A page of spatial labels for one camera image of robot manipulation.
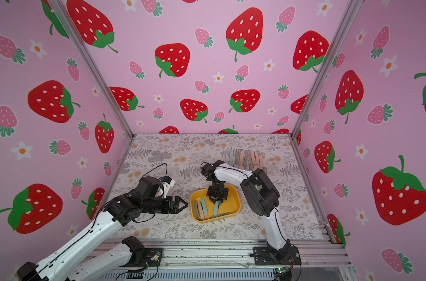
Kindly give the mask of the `mint green folding knife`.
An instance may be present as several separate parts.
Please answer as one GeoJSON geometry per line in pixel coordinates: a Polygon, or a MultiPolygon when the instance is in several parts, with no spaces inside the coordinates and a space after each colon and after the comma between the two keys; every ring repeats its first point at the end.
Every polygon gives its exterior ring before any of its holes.
{"type": "Polygon", "coordinates": [[[207,208],[207,205],[206,205],[206,201],[203,197],[200,199],[200,203],[201,203],[201,207],[202,207],[202,212],[203,212],[204,216],[206,217],[208,215],[208,208],[207,208]]]}

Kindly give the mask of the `yellow plastic storage box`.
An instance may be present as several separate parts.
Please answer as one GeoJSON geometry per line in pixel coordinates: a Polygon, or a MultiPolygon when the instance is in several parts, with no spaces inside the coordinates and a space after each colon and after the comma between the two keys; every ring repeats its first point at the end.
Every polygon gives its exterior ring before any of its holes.
{"type": "Polygon", "coordinates": [[[241,210],[241,201],[235,187],[226,185],[229,189],[227,200],[222,203],[213,203],[207,197],[207,189],[202,189],[194,192],[190,197],[190,211],[192,218],[198,223],[213,222],[228,217],[237,215],[241,210]],[[208,215],[205,217],[202,212],[200,199],[204,198],[208,208],[208,215]]]}

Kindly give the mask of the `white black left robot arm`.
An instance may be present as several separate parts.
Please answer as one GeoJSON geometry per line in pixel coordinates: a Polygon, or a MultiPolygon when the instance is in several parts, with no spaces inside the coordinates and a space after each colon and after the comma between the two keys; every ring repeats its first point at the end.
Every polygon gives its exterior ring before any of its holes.
{"type": "Polygon", "coordinates": [[[143,211],[151,214],[178,214],[188,204],[179,196],[145,199],[134,205],[128,196],[110,201],[93,222],[68,243],[38,263],[26,262],[17,270],[20,281],[94,281],[122,266],[158,266],[162,249],[146,249],[136,237],[122,242],[93,259],[85,258],[123,225],[143,211]]]}

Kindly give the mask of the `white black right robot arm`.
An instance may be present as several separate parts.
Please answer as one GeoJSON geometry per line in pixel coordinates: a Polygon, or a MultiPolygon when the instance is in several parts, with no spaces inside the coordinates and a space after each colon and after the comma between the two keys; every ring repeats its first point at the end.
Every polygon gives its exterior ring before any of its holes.
{"type": "Polygon", "coordinates": [[[268,247],[280,257],[288,254],[291,243],[282,234],[277,208],[280,193],[264,170],[241,170],[218,160],[213,164],[205,163],[201,167],[201,174],[212,182],[207,190],[207,197],[215,205],[220,206],[227,200],[227,183],[240,187],[250,209],[262,217],[268,247]]]}

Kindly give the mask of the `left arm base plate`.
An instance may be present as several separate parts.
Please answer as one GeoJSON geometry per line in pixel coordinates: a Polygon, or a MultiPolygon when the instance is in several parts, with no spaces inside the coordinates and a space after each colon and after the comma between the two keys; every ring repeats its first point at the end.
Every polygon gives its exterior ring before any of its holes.
{"type": "Polygon", "coordinates": [[[144,248],[132,254],[132,257],[120,267],[156,267],[160,266],[163,248],[144,248]]]}

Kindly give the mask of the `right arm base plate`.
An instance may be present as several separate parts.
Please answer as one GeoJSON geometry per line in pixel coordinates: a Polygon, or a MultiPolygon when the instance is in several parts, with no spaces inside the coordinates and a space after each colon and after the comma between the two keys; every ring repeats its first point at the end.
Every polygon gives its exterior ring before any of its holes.
{"type": "Polygon", "coordinates": [[[298,248],[292,245],[281,250],[275,250],[270,246],[254,247],[250,257],[258,266],[297,266],[302,264],[298,248]]]}

